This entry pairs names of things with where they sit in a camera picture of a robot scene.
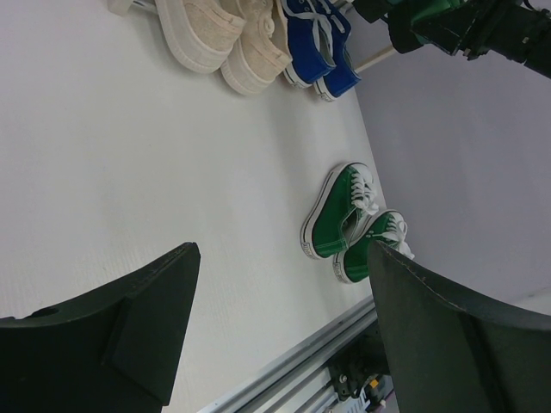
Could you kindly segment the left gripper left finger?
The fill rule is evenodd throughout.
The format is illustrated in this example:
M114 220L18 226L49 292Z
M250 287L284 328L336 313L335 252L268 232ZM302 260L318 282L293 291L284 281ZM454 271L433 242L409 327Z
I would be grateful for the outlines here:
M184 243L130 274L1 321L4 412L159 412L170 403L199 277Z

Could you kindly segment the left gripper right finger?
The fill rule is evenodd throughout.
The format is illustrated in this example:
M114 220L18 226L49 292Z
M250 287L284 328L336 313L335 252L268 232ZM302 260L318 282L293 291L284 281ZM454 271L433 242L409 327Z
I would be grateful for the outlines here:
M548 412L550 317L445 278L382 242L369 281L402 412Z

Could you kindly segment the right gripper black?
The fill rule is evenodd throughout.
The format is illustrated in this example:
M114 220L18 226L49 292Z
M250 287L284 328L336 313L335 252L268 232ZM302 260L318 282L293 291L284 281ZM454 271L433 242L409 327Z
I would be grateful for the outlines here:
M490 51L511 60L538 57L538 10L525 1L461 1L461 5L417 21L412 31L448 55L469 60Z

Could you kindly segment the dark green leather shoe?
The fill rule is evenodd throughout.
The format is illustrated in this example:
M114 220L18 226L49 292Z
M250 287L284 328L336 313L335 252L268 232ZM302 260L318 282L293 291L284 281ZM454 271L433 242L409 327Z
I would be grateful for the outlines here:
M383 20L387 24L393 48L399 53L419 49L427 43L417 36L412 27L417 21L438 15L461 5L449 0L355 0L353 7L367 22Z

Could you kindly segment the green sneaker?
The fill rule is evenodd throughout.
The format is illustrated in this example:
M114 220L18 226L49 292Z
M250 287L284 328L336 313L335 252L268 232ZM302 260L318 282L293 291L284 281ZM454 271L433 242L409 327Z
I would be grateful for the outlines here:
M332 267L336 278L345 284L355 284L369 277L368 247L383 242L400 254L413 259L406 242L408 225L401 213L393 209L379 211L364 220L352 236L351 245L333 257Z
M377 196L374 175L366 164L334 167L300 230L306 256L326 259L348 249L362 225L380 211Z

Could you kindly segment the blue sneaker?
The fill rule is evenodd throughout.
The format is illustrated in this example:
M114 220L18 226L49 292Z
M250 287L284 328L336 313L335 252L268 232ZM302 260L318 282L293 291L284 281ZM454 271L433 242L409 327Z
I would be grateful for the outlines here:
M306 89L337 68L350 35L350 24L331 1L282 1L288 19L292 63L284 76Z
M326 102L333 102L362 79L354 70L350 54L346 47L335 56L336 67L314 83L318 96Z

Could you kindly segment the beige lace sneaker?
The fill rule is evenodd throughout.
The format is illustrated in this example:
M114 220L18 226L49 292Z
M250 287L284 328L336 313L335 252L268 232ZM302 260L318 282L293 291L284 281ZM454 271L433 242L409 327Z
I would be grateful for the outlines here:
M263 92L292 62L288 21L280 1L222 1L222 8L245 20L221 73L243 96Z
M245 27L244 18L217 1L157 0L155 5L172 55L200 74L221 67Z

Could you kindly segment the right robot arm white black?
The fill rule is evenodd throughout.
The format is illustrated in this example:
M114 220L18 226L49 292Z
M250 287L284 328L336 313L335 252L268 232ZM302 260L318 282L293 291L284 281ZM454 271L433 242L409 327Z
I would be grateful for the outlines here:
M400 1L386 23L402 54L425 45L468 60L495 52L550 77L550 10L528 1Z

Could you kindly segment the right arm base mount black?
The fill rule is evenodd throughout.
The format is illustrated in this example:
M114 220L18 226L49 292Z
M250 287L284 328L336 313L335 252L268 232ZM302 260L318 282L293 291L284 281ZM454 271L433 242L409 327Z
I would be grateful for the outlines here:
M379 412L393 394L381 330L368 328L328 361L338 402L334 411Z

